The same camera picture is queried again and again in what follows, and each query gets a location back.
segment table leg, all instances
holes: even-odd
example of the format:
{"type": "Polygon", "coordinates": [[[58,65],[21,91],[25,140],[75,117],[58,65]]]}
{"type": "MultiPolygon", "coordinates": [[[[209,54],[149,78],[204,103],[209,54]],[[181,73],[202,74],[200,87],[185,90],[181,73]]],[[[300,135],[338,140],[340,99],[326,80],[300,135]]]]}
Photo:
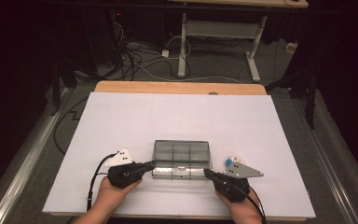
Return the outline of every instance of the table leg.
{"type": "Polygon", "coordinates": [[[246,59],[251,71],[252,79],[254,82],[260,82],[260,76],[257,72],[257,67],[255,66],[255,53],[257,51],[258,43],[260,42],[261,35],[263,34],[264,26],[266,24],[267,17],[262,17],[260,23],[257,27],[254,44],[251,51],[246,51],[246,59]]]}
{"type": "Polygon", "coordinates": [[[179,65],[178,65],[179,77],[184,77],[186,74],[186,23],[187,23],[187,14],[183,13],[182,38],[181,38],[181,47],[180,47],[179,65]]]}

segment gray floor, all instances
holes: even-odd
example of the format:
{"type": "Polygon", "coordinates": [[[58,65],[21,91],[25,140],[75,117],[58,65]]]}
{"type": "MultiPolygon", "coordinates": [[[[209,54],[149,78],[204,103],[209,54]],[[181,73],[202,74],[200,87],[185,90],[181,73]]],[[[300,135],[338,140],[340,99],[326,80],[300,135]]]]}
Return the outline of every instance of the gray floor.
{"type": "MultiPolygon", "coordinates": [[[[187,58],[190,67],[190,77],[187,80],[226,83],[234,82],[232,79],[236,79],[243,83],[253,83],[249,74],[249,68],[244,63],[245,59],[243,56],[244,50],[250,48],[250,42],[243,40],[238,46],[227,48],[212,44],[213,50],[211,52],[209,52],[209,44],[202,44],[201,47],[197,47],[198,44],[199,42],[191,46],[191,53],[187,58]]],[[[283,41],[275,42],[271,45],[260,45],[259,51],[255,55],[255,61],[261,76],[261,84],[267,85],[279,79],[284,73],[292,57],[291,54],[284,51],[285,45],[286,43],[283,41]]],[[[139,54],[142,55],[144,61],[158,56],[142,52],[139,52],[139,54]]],[[[171,62],[173,72],[177,70],[175,66],[176,61],[166,61],[171,62]]],[[[148,64],[151,63],[143,63],[142,66],[146,67],[148,64]]],[[[135,75],[134,80],[158,81],[155,77],[173,79],[167,63],[157,63],[147,67],[146,70],[149,74],[144,70],[140,70],[135,75]]],[[[64,111],[67,111],[72,105],[88,96],[93,91],[95,84],[93,81],[80,78],[78,87],[66,94],[68,96],[68,104],[65,106],[64,111]]],[[[316,218],[309,219],[303,223],[358,223],[358,164],[351,156],[334,121],[329,117],[323,97],[318,92],[315,108],[315,130],[311,130],[304,121],[303,100],[290,99],[288,90],[282,89],[274,90],[270,95],[276,106],[299,171],[310,193],[310,199],[316,213],[316,218]]],[[[80,118],[84,105],[85,102],[73,109],[73,111],[78,112],[76,114],[77,118],[80,118]]],[[[19,150],[19,153],[2,177],[0,182],[0,202],[7,192],[13,177],[28,155],[35,137],[43,130],[50,111],[51,105],[47,107],[46,114],[35,125],[34,131],[30,134],[28,140],[19,150]]],[[[73,119],[73,114],[69,114],[58,127],[56,132],[57,142],[62,150],[68,148],[77,123],[78,121],[73,119]]],[[[63,155],[54,144],[53,136],[49,136],[20,198],[6,217],[5,223],[68,222],[69,217],[53,217],[41,212],[62,159],[63,155]]],[[[115,223],[212,222],[116,219],[115,223]]]]}

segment finger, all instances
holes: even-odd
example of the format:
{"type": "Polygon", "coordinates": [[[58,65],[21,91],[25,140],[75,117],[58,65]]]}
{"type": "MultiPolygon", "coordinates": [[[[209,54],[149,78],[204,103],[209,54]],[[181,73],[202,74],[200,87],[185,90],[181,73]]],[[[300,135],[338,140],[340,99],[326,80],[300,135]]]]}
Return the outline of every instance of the finger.
{"type": "Polygon", "coordinates": [[[219,191],[215,190],[214,193],[217,195],[217,197],[220,199],[220,201],[223,202],[227,207],[231,204],[231,202],[219,191]]]}

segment metal frame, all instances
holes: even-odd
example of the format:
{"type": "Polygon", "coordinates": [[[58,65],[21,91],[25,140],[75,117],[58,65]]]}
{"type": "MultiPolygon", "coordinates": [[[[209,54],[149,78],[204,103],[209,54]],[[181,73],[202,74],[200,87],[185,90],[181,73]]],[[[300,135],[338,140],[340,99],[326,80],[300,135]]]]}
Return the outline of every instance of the metal frame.
{"type": "Polygon", "coordinates": [[[182,40],[179,55],[178,76],[186,76],[186,36],[187,35],[206,35],[222,36],[234,38],[252,38],[254,40],[252,49],[246,51],[246,62],[248,63],[252,80],[255,83],[260,82],[257,67],[255,65],[255,53],[258,43],[263,34],[267,17],[262,17],[258,24],[253,23],[234,23],[234,22],[216,22],[216,21],[188,21],[186,13],[182,18],[182,40]]]}
{"type": "Polygon", "coordinates": [[[310,139],[314,145],[315,156],[318,162],[321,165],[322,171],[324,172],[324,176],[329,184],[331,191],[336,199],[337,205],[341,210],[341,213],[348,224],[358,224],[358,216],[356,215],[351,201],[347,195],[346,190],[342,186],[339,178],[333,168],[333,165],[330,163],[330,160],[327,158],[327,155],[324,152],[324,147],[319,141],[318,136],[316,135],[315,130],[312,130],[308,125],[306,119],[304,118],[304,109],[302,108],[299,100],[293,101],[296,112],[304,125],[304,128],[308,131],[310,135],[310,139]]]}
{"type": "MultiPolygon", "coordinates": [[[[64,98],[64,104],[62,105],[66,105],[68,103],[71,95],[72,91],[69,91],[65,88],[62,92],[62,98],[64,98]]],[[[44,124],[44,128],[34,139],[34,143],[30,149],[30,152],[28,153],[27,157],[22,163],[20,170],[17,172],[16,176],[10,184],[10,187],[7,189],[5,196],[0,202],[0,224],[4,223],[8,214],[14,207],[17,199],[20,197],[22,190],[25,188],[25,185],[27,184],[27,181],[34,169],[34,166],[36,165],[39,156],[41,155],[43,148],[48,141],[48,137],[53,131],[54,126],[58,121],[58,118],[62,114],[63,108],[64,106],[60,106],[57,113],[48,118],[48,120],[44,124]]]]}

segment dark background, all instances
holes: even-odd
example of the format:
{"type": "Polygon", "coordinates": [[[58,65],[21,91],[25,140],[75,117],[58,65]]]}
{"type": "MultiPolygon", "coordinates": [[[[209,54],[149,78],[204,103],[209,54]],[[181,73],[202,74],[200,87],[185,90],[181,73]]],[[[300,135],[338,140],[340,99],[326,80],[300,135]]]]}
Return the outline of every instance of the dark background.
{"type": "MultiPolygon", "coordinates": [[[[311,9],[350,5],[350,1],[309,2],[311,9]]],[[[163,12],[154,12],[149,17],[124,12],[122,19],[134,32],[161,44],[167,35],[180,32],[176,20],[180,17],[180,14],[167,17],[163,12]]],[[[66,9],[60,13],[27,1],[0,1],[0,177],[46,106],[44,93],[51,83],[53,65],[71,59],[79,67],[95,70],[100,62],[99,52],[90,47],[87,39],[90,30],[83,19],[79,10],[66,9]],[[71,27],[69,33],[62,17],[71,27]]],[[[291,14],[271,16],[262,40],[268,44],[279,38],[300,40],[287,76],[304,67],[321,50],[326,52],[318,63],[318,89],[358,160],[358,1],[356,7],[343,15],[313,17],[311,23],[291,14]],[[290,29],[283,29],[287,22],[290,29]],[[340,24],[345,29],[338,29],[339,35],[326,43],[340,24]]]]}

